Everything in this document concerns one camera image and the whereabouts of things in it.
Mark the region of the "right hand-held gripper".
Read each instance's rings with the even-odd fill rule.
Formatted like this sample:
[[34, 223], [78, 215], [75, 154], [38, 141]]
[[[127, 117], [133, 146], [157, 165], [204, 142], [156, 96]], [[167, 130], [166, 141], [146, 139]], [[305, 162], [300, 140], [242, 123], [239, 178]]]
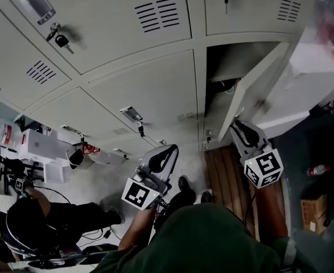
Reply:
[[243, 173], [257, 189], [280, 179], [283, 172], [281, 157], [262, 129], [250, 122], [236, 120], [229, 131], [241, 157]]

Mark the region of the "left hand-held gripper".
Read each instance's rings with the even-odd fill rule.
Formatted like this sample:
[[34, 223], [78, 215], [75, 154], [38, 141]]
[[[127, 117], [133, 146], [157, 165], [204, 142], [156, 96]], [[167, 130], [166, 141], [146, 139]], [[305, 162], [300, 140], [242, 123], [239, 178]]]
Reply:
[[147, 173], [136, 169], [134, 176], [127, 179], [121, 199], [139, 210], [149, 210], [158, 205], [172, 188], [169, 177], [178, 156], [176, 144], [160, 146], [147, 152], [140, 165]]

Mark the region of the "grey metal locker door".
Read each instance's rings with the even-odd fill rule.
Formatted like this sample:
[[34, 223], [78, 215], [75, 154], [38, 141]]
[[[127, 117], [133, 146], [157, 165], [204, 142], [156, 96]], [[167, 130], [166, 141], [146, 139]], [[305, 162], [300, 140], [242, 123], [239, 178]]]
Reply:
[[179, 147], [198, 142], [195, 62], [192, 51], [164, 56], [90, 85], [90, 94], [129, 127], [139, 124], [122, 111], [142, 118], [145, 136]]
[[238, 60], [239, 63], [247, 63], [255, 59], [257, 63], [253, 67], [248, 67], [236, 85], [233, 99], [217, 134], [219, 142], [223, 141], [235, 117], [241, 116], [243, 119], [249, 120], [255, 114], [258, 105], [265, 101], [269, 85], [278, 75], [278, 67], [281, 65], [290, 43], [262, 42], [260, 45], [269, 49], [269, 52], [264, 52], [260, 59], [256, 55], [245, 52], [244, 57]]

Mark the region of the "beige metal locker bank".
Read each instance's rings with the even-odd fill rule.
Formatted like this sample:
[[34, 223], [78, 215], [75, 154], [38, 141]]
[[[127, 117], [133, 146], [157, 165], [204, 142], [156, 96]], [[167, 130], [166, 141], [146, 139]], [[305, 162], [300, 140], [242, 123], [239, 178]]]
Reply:
[[[262, 42], [290, 46], [276, 85], [312, 16], [315, 0], [0, 0], [0, 102], [75, 143], [137, 157], [157, 144], [100, 104], [90, 85], [160, 57], [192, 51], [198, 142], [185, 154], [228, 145], [217, 134], [237, 83]], [[74, 54], [46, 37], [64, 35]], [[262, 102], [255, 109], [259, 112]]]

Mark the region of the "person's right forearm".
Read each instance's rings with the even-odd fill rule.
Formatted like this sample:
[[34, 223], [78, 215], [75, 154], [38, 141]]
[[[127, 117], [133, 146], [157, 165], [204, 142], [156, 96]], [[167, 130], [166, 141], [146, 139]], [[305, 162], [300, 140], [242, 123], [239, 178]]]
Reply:
[[262, 243], [272, 243], [277, 238], [287, 237], [288, 230], [279, 209], [273, 185], [255, 190], [258, 214], [258, 230]]

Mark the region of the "person's left black shoe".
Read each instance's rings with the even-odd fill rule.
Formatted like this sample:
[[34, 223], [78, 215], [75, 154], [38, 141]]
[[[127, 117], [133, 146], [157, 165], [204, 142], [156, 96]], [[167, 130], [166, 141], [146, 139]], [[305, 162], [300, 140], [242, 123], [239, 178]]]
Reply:
[[191, 190], [189, 181], [185, 175], [182, 175], [181, 177], [179, 177], [178, 187], [179, 187], [179, 190], [183, 193], [188, 193]]

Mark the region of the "black waist device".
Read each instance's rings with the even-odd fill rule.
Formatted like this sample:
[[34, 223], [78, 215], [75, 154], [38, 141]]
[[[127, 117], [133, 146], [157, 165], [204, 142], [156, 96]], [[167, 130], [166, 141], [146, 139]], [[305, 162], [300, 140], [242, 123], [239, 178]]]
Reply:
[[163, 199], [160, 199], [156, 206], [156, 212], [158, 214], [164, 214], [168, 207], [169, 203], [165, 202]]

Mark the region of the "person's black trousers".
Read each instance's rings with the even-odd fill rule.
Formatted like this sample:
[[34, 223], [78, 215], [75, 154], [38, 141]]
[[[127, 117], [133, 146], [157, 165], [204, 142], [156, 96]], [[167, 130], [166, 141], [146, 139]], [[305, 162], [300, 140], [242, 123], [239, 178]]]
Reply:
[[196, 201], [196, 193], [191, 187], [184, 187], [176, 194], [168, 204], [168, 206], [162, 210], [161, 214], [157, 216], [154, 229], [156, 232], [162, 227], [166, 220], [178, 209], [185, 206], [193, 205]]

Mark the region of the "wooden slat platform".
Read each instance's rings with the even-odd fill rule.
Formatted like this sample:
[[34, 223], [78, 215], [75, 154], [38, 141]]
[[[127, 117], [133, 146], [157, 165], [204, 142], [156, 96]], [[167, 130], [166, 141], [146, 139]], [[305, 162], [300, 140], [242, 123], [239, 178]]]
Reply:
[[[216, 212], [211, 220], [213, 231], [220, 238], [242, 237], [260, 242], [255, 201], [257, 188], [244, 176], [237, 151], [232, 146], [207, 150], [204, 159], [214, 200], [210, 208]], [[288, 230], [282, 185], [279, 181], [271, 185]]]

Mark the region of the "plastic bottle red label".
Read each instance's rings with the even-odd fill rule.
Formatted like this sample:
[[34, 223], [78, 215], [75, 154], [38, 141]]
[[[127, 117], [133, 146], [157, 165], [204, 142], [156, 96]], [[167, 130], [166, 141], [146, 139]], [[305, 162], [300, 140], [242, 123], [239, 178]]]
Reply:
[[329, 172], [331, 170], [330, 166], [327, 166], [325, 164], [321, 164], [312, 168], [309, 168], [307, 170], [308, 176], [320, 176], [325, 174], [326, 172]]

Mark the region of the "white waste bin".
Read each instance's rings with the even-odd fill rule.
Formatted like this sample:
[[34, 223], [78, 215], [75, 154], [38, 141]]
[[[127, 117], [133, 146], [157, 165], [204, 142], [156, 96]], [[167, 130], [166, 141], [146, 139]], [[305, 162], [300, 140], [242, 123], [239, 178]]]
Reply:
[[66, 156], [72, 170], [87, 170], [94, 164], [94, 161], [88, 155], [84, 155], [80, 148], [68, 150]]

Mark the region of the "brown cardboard box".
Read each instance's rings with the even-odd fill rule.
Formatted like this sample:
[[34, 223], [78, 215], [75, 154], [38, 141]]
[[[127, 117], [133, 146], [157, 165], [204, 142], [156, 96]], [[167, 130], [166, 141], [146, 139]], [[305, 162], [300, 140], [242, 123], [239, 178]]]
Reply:
[[304, 229], [321, 234], [326, 229], [327, 195], [317, 199], [301, 199], [300, 205]]

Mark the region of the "small white box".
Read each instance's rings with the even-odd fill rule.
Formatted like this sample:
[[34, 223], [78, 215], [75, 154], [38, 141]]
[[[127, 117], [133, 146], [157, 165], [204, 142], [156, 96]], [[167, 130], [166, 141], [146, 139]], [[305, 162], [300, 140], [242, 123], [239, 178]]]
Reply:
[[44, 182], [50, 184], [64, 184], [65, 168], [58, 163], [49, 162], [43, 167]]

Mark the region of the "large white box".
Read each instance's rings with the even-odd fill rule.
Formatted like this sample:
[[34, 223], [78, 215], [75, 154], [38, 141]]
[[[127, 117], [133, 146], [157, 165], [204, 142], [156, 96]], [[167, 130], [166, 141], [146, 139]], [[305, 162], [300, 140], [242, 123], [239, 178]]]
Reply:
[[22, 133], [18, 146], [19, 159], [33, 160], [43, 164], [67, 161], [67, 151], [72, 146], [57, 139], [56, 135], [47, 136], [28, 129]]

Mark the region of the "white jug red label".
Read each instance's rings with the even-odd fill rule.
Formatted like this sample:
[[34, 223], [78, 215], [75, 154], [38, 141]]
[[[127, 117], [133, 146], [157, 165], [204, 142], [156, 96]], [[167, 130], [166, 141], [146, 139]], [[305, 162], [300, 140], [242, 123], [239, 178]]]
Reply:
[[18, 125], [0, 118], [0, 146], [17, 151], [22, 142], [22, 132]]

